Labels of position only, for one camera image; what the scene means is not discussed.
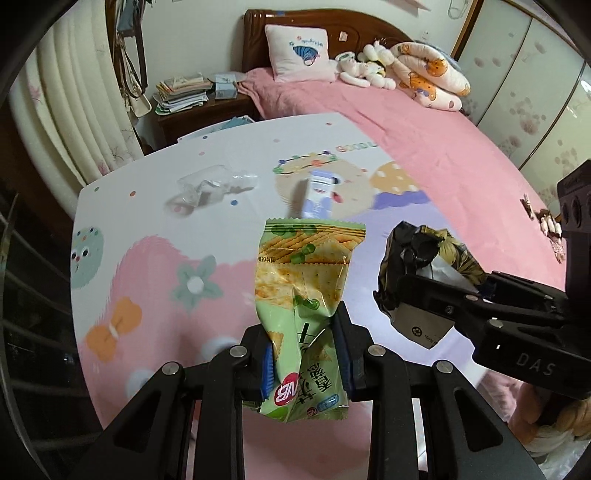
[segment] bolt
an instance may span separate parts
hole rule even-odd
[[[247,353],[248,350],[242,345],[234,345],[232,348],[230,348],[230,355],[232,355],[234,358],[241,358]]]
[[[437,369],[442,374],[450,374],[453,372],[453,365],[450,362],[448,362],[447,360],[439,360],[437,362],[437,365],[435,365],[435,367],[437,367]]]
[[[162,373],[164,375],[174,375],[176,372],[178,372],[177,362],[168,362],[162,366]]]
[[[384,356],[386,349],[381,345],[372,345],[368,348],[368,352],[372,356]]]

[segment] white plush toy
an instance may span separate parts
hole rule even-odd
[[[374,86],[394,90],[396,82],[386,78],[384,67],[394,61],[394,55],[387,48],[375,42],[366,45],[363,52],[357,55],[361,62],[352,58],[346,58],[339,62],[341,70],[340,79],[350,85],[358,87]]]

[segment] pink bed sheet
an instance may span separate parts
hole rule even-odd
[[[427,109],[399,91],[342,82],[275,83],[248,72],[240,90],[264,119],[339,112],[402,166],[427,193],[486,271],[564,290],[565,264],[519,199],[544,207],[511,161],[461,113]]]

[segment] nightstand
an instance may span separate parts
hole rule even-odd
[[[255,104],[248,95],[239,93],[236,98],[229,100],[215,100],[213,93],[208,94],[208,97],[209,101],[202,106],[158,117],[167,146],[174,145],[178,137],[235,116],[248,115],[253,120],[260,119]]]

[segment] cream curtain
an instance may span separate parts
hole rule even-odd
[[[52,26],[9,102],[31,160],[71,217],[83,186],[144,156],[111,62],[105,0],[80,0]]]

